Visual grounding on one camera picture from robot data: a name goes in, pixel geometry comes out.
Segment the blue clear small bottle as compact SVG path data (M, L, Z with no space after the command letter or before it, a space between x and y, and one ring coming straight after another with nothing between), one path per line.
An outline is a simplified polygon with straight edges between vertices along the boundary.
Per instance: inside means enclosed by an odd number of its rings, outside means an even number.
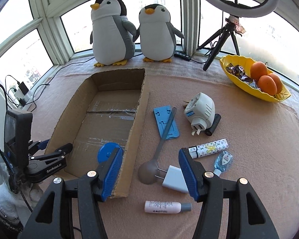
M214 161L214 171L213 173L220 176L222 173L226 172L233 162L233 155L228 151L222 151L216 160Z

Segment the blue round tape measure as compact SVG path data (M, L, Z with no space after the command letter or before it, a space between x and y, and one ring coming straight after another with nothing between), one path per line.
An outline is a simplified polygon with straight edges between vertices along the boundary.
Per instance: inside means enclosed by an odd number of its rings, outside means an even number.
M122 148L120 147L119 144L117 143L114 143L114 142L108 142L106 144L104 144L98 151L98 154L97 154L97 161L98 163L102 163L102 162L105 162L107 161L110 156L111 156L111 153L115 150L115 149L118 149L118 150L121 150L122 151Z

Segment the patterned white lighter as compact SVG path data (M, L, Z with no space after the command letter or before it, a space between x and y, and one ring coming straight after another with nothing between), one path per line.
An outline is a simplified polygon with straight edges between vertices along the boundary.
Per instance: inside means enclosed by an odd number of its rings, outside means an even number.
M226 139L220 139L214 142L188 147L187 149L190 156L195 159L206 157L215 153L220 153L228 148L228 141Z

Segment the white usb charger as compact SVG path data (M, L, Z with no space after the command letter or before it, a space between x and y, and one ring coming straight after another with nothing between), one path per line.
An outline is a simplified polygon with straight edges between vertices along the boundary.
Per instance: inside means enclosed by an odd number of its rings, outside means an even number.
M161 177L160 175L154 175L156 178L162 180L163 187L185 194L189 193L182 170L179 167L170 165L168 170L158 169L158 171L165 173L164 177Z

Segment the pink lotion bottle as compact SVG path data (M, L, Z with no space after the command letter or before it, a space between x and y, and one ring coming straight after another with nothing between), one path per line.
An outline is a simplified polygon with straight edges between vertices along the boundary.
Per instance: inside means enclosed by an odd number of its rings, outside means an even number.
M146 201L144 205L144 212L151 214L178 214L191 210L191 203Z

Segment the black cylinder tube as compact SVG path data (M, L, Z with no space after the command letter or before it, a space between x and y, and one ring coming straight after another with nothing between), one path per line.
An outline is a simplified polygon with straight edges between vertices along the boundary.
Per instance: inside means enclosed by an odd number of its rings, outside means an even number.
M218 127L218 124L220 123L220 120L221 120L221 115L216 113L215 116L214 116L214 120L213 120L213 123L212 123L211 127L205 130L205 134L207 136L212 136L213 135L216 128Z

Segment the brown cardboard box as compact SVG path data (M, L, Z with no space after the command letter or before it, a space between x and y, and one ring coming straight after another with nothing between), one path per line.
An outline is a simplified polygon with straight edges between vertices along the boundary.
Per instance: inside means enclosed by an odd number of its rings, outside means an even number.
M73 145L66 155L67 166L56 175L73 180L96 169L99 149L114 142L124 154L111 196L127 197L148 99L145 69L110 70L85 79L65 107L45 151L50 154Z

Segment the grey metal spoon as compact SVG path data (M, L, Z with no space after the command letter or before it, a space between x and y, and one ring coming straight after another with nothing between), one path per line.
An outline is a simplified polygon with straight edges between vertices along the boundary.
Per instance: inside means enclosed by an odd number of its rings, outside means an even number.
M138 169L138 179L143 184L154 184L157 180L157 178L154 175L160 174L160 171L158 171L158 158L162 150L162 147L166 141L169 129L171 128L176 112L177 109L173 107L169 115L167 124L165 126L164 132L162 134L162 137L160 139L160 142L153 155L153 158L147 162L144 162Z

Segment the white travel adapter plug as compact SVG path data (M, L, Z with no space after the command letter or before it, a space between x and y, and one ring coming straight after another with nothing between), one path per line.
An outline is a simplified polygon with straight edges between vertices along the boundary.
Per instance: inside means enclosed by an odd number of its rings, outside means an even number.
M215 118L214 101L208 95L199 92L187 104L184 115L191 123L192 135L199 135L210 128Z

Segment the white power strip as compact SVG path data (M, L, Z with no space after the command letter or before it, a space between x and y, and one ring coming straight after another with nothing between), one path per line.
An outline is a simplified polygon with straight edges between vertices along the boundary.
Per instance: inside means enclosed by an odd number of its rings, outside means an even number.
M13 92L14 103L17 105L17 108L22 109L24 106L28 110L30 105L33 103L33 91L29 90L26 94L23 94L21 89L17 89L16 92Z

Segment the orange fruit right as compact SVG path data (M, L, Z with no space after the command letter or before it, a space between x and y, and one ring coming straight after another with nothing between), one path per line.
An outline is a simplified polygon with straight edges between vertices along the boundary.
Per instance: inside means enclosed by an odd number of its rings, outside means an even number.
M283 83L281 79L274 73L270 73L269 76L273 79L274 83L276 84L277 94L281 93L283 88Z

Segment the yellow fruit bowl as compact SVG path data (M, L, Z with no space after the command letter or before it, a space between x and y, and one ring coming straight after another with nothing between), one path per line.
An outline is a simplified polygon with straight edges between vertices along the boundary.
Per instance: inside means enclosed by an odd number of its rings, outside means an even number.
M221 68L227 77L248 94L271 103L282 102L291 97L291 93L284 84L282 84L281 92L274 96L263 92L257 82L250 77L250 69L255 62L252 58L237 55L227 55L220 59Z

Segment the wrapped candies pile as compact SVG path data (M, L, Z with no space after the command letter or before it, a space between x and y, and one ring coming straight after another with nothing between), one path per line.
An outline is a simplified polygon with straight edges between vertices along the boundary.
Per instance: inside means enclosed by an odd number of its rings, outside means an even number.
M245 74L245 70L244 70L244 68L242 66L228 64L228 66L226 66L226 71L228 73L236 76L240 81L248 84L250 87L255 88L257 90L260 90L260 88L256 84L256 81L253 80L251 77L248 77Z

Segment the checkered grey cloth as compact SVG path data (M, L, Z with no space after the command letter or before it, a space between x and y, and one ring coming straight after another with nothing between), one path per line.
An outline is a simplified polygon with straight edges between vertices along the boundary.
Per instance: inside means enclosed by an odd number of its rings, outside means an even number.
M71 60L67 64L58 67L59 72L57 76L70 73L92 74L99 71L113 70L115 68L115 66L95 67L95 62L96 60L92 56ZM203 66L201 64L192 61L186 62L179 58L172 59L171 63L148 63L143 62L143 56L135 56L130 59L124 67L130 69L144 68L148 74L152 75L174 75L177 77L211 81L233 88L236 87L221 69L219 60L214 61L212 66L206 72L203 71ZM291 92L291 97L283 103L294 108L299 115L299 91L290 86L287 86L287 88Z

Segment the small penguin plush toy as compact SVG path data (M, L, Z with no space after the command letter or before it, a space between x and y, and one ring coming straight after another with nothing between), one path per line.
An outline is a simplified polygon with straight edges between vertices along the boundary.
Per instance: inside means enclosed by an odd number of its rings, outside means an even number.
M139 12L139 27L133 41L140 39L145 62L170 63L176 50L176 37L184 34L171 23L171 14L161 4L150 4Z

